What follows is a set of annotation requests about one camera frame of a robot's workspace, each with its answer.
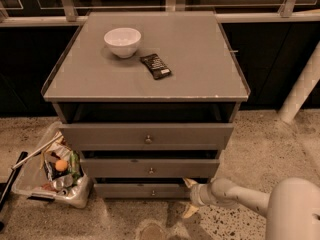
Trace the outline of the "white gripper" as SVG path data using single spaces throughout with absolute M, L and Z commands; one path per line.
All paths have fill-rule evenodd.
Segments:
M 182 214 L 182 217 L 187 219 L 199 210 L 198 207 L 212 205 L 213 195 L 209 184 L 198 184 L 197 181 L 190 178 L 184 178 L 183 181 L 188 188 L 191 188 L 190 200 L 192 204 L 187 204 Z

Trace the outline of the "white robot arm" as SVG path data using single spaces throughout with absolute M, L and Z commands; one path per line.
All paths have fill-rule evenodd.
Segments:
M 241 204 L 266 218 L 265 240 L 320 240 L 320 188 L 307 180 L 282 180 L 271 193 L 244 188 L 226 178 L 206 184 L 189 178 L 184 182 L 190 190 L 184 218 L 203 206 Z

